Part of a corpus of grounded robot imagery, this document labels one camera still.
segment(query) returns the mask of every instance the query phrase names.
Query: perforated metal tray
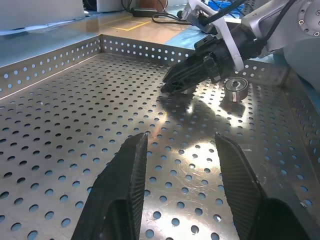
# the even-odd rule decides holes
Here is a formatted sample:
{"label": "perforated metal tray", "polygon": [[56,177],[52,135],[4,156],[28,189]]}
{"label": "perforated metal tray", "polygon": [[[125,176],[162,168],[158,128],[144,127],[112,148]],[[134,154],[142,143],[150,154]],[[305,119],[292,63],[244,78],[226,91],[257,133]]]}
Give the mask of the perforated metal tray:
{"label": "perforated metal tray", "polygon": [[235,73],[251,82],[240,103],[209,81],[194,96],[162,95],[168,65],[192,53],[102,35],[0,68],[1,239],[70,239],[95,178],[140,132],[149,133],[142,240],[238,239],[216,132],[254,146],[274,171],[262,183],[284,178],[313,216],[320,121],[300,81],[248,61]]}

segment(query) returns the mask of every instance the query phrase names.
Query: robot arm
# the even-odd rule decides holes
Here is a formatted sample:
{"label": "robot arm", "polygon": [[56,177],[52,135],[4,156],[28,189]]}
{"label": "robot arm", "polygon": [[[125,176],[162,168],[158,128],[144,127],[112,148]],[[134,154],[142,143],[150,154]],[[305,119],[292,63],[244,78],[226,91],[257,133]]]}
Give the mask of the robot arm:
{"label": "robot arm", "polygon": [[[280,18],[283,9],[287,11]],[[215,29],[216,34],[197,42],[195,53],[168,71],[163,93],[182,92],[208,78],[218,82],[231,71],[241,71],[247,59],[320,35],[320,0],[271,0],[243,17],[232,30],[223,17],[204,24],[217,13],[200,0],[188,0],[182,18],[206,33]]]}

